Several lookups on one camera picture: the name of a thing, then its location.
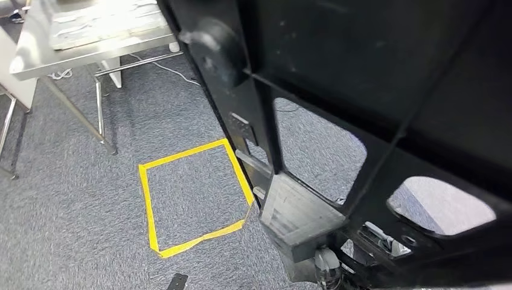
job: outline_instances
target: black object on floor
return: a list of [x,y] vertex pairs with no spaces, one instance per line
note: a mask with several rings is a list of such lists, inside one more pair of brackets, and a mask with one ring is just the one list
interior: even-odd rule
[[187,284],[187,275],[183,275],[180,273],[176,273],[169,284],[167,290],[183,290],[185,289],[185,285]]

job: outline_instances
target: yellow tape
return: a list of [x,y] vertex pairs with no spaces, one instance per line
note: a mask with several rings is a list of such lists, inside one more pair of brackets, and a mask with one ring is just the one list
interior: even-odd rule
[[226,138],[221,139],[221,140],[217,140],[217,141],[213,141],[212,143],[208,143],[206,145],[201,145],[199,147],[192,148],[192,149],[189,149],[189,150],[186,150],[186,151],[183,151],[183,152],[180,152],[180,153],[168,156],[168,157],[160,158],[158,160],[146,163],[143,166],[144,166],[144,168],[149,169],[149,168],[152,168],[152,167],[155,167],[155,166],[162,165],[164,163],[169,163],[169,162],[174,161],[176,159],[187,157],[188,155],[192,155],[192,154],[204,151],[204,150],[212,149],[213,147],[224,145],[224,140],[226,140]]
[[[204,234],[201,237],[198,237],[197,239],[190,240],[188,242],[182,243],[180,245],[173,246],[169,249],[160,251],[158,247],[158,241],[156,238],[156,227],[155,227],[155,220],[153,218],[153,209],[151,206],[151,196],[149,194],[149,182],[147,179],[147,169],[162,165],[164,163],[169,163],[171,161],[174,161],[179,158],[183,158],[195,153],[199,153],[204,150],[212,149],[217,146],[223,145],[226,149],[226,152],[228,154],[229,160],[231,162],[231,165],[233,166],[233,169],[235,171],[235,175],[238,179],[238,182],[240,183],[240,187],[242,188],[243,195],[247,201],[247,204],[249,205],[249,209],[247,210],[247,213],[245,214],[245,218],[242,220],[239,220],[238,222],[228,225],[227,227],[221,228],[217,231],[213,231],[211,233]],[[242,172],[242,168],[240,167],[237,158],[235,156],[235,153],[231,149],[231,146],[229,145],[229,142],[226,138],[217,140],[190,150],[186,150],[168,157],[164,157],[146,164],[139,165],[139,175],[142,182],[142,190],[144,192],[144,200],[146,202],[146,215],[147,215],[147,227],[148,227],[148,233],[149,233],[149,247],[156,251],[162,258],[168,258],[173,255],[179,254],[181,252],[184,252],[193,246],[197,245],[198,243],[213,239],[216,237],[224,236],[226,234],[232,233],[234,231],[237,231],[242,228],[243,224],[247,220],[247,217],[249,216],[249,212],[251,210],[252,202],[254,201],[254,197],[251,192],[251,188],[249,186],[249,183],[245,179],[245,176]]]
[[159,251],[158,242],[156,241],[155,220],[153,219],[153,207],[151,206],[151,197],[149,196],[149,183],[147,182],[147,172],[144,166],[139,165],[139,174],[141,176],[142,190],[144,192],[144,200],[146,202],[147,215],[147,231],[149,233],[149,247],[155,251]]
[[247,204],[251,205],[252,202],[254,201],[254,196],[252,195],[252,191],[251,191],[251,187],[249,186],[249,183],[245,179],[245,175],[242,172],[242,168],[240,167],[240,164],[238,163],[237,157],[235,156],[233,149],[231,149],[228,139],[224,138],[221,141],[224,141],[224,147],[226,148],[226,152],[228,153],[229,160],[231,161],[231,164],[233,165],[233,169],[235,170],[235,174],[237,175],[238,182],[240,183],[240,186],[242,187],[243,195],[245,196],[245,199],[247,200]]

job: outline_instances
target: gray carpet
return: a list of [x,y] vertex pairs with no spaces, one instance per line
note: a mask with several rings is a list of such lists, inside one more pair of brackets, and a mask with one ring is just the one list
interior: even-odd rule
[[[161,64],[193,78],[183,57]],[[71,79],[57,83],[96,120],[94,83],[84,69],[73,69]],[[33,113],[17,111],[0,160],[20,175],[17,181],[0,179],[1,289],[167,289],[176,272],[190,276],[189,290],[317,289],[287,281],[257,221],[257,208],[242,230],[160,259],[149,248],[137,165],[223,134],[201,89],[154,65],[123,71],[123,89],[108,79],[104,89],[110,92],[104,100],[106,134],[117,145],[117,156],[108,155],[41,83]],[[278,118],[292,172],[329,198],[346,195],[364,160],[361,145],[302,109],[280,112]],[[319,138],[327,151],[319,152]],[[318,164],[307,152],[337,159]],[[324,170],[344,174],[318,174]],[[161,249],[245,213],[242,192],[221,150],[150,169],[149,179]],[[433,222],[410,193],[403,194],[401,207]]]

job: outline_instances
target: metal rod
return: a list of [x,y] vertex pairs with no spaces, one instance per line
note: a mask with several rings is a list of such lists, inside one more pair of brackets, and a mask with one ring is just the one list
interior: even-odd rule
[[47,76],[41,77],[41,80],[45,82],[48,88],[53,92],[53,94],[62,102],[64,105],[78,118],[78,120],[89,130],[89,132],[96,138],[110,154],[116,154],[117,150],[108,143],[108,141],[103,137],[96,128],[87,120],[87,118],[83,115],[83,113],[72,103],[67,96],[57,87],[57,85],[53,82],[53,80]]
[[0,175],[3,175],[9,179],[16,179],[18,178],[17,175],[15,175],[14,173],[12,173],[11,171],[7,170],[7,169],[4,169],[2,167],[0,167]]
[[103,92],[101,91],[101,82],[94,78],[96,81],[96,105],[98,106],[98,129],[100,131],[100,135],[105,137],[105,125],[103,123]]
[[2,151],[4,150],[5,139],[7,138],[7,131],[9,131],[9,126],[11,125],[11,118],[13,116],[15,106],[16,99],[11,97],[11,105],[9,106],[7,116],[5,116],[4,127],[2,128],[2,135],[0,135],[0,156],[2,156]]
[[157,62],[159,60],[168,59],[168,58],[173,57],[173,56],[180,56],[182,54],[183,54],[183,51],[179,51],[177,53],[166,54],[164,56],[152,57],[150,59],[144,59],[144,60],[140,60],[138,62],[129,63],[127,65],[121,65],[118,68],[112,68],[112,69],[107,69],[106,71],[96,72],[94,74],[94,76],[95,77],[101,77],[101,76],[104,76],[106,74],[115,73],[117,71],[122,71],[122,70],[127,69],[127,68],[134,68],[136,66],[145,65],[145,64],[150,63],[150,62]]

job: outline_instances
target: table leg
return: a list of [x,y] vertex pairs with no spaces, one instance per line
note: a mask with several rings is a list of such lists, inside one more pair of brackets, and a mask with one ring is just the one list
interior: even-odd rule
[[105,139],[103,131],[99,133],[96,128],[87,120],[83,113],[72,103],[67,96],[57,87],[54,81],[47,77],[41,77],[41,80],[49,87],[53,94],[78,118],[78,120],[89,130],[89,132],[96,138],[110,154],[116,154],[117,150]]
[[3,175],[5,177],[7,177],[8,179],[12,179],[12,180],[18,178],[17,175],[15,175],[11,171],[8,171],[7,169],[4,169],[2,167],[0,167],[0,175]]

